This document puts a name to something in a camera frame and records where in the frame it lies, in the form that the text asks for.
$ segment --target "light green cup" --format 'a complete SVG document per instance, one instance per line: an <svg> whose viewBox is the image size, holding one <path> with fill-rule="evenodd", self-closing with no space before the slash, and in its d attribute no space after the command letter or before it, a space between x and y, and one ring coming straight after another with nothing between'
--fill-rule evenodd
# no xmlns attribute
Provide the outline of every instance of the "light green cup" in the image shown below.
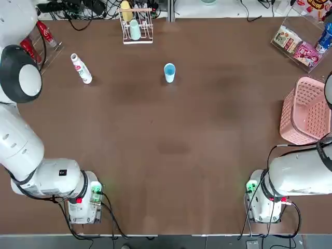
<svg viewBox="0 0 332 249"><path fill-rule="evenodd" d="M141 30L140 30L140 26L139 23L133 19L130 21L129 23L129 27L130 27L130 36L133 40L138 40L141 38Z"/></svg>

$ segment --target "blue can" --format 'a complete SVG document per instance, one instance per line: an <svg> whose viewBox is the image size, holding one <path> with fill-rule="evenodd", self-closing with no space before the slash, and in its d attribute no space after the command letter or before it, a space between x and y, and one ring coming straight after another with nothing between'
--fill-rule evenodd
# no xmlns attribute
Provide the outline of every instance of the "blue can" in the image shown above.
<svg viewBox="0 0 332 249"><path fill-rule="evenodd" d="M328 23L325 26L325 30L322 33L321 38L316 44L316 50L318 53L325 53L332 46L332 23Z"/></svg>

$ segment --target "white bottle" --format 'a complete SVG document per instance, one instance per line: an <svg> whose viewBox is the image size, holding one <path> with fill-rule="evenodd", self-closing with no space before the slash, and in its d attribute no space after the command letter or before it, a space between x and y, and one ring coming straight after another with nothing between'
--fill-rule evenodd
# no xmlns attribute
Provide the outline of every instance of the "white bottle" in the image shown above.
<svg viewBox="0 0 332 249"><path fill-rule="evenodd" d="M83 82L85 84L90 84L92 82L92 75L90 74L83 61L81 61L81 59L75 53L71 55L71 59L75 70L78 72Z"/></svg>

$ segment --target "plastic cup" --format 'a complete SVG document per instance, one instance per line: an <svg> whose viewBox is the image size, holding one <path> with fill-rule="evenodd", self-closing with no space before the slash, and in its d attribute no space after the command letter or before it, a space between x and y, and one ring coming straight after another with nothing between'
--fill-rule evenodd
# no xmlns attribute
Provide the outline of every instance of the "plastic cup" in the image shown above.
<svg viewBox="0 0 332 249"><path fill-rule="evenodd" d="M141 38L141 30L139 23L133 19L129 23L130 36L133 40L139 40Z"/></svg>
<svg viewBox="0 0 332 249"><path fill-rule="evenodd" d="M167 63L164 67L165 79L168 83L172 83L175 76L175 66L172 63Z"/></svg>

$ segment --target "white cup rack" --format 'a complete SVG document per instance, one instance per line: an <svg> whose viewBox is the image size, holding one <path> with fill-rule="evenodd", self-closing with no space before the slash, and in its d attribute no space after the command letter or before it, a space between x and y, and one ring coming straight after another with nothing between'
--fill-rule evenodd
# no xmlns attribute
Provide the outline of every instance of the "white cup rack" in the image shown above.
<svg viewBox="0 0 332 249"><path fill-rule="evenodd" d="M154 41L154 26L152 24L151 18L151 8L147 7L147 4L144 4L144 8L138 8L135 4L133 9L122 9L119 8L119 19L123 31L123 44L149 44ZM141 38L138 40L133 40L130 36L130 21L125 21L123 18L123 12L132 12L133 19L136 19L139 23Z"/></svg>

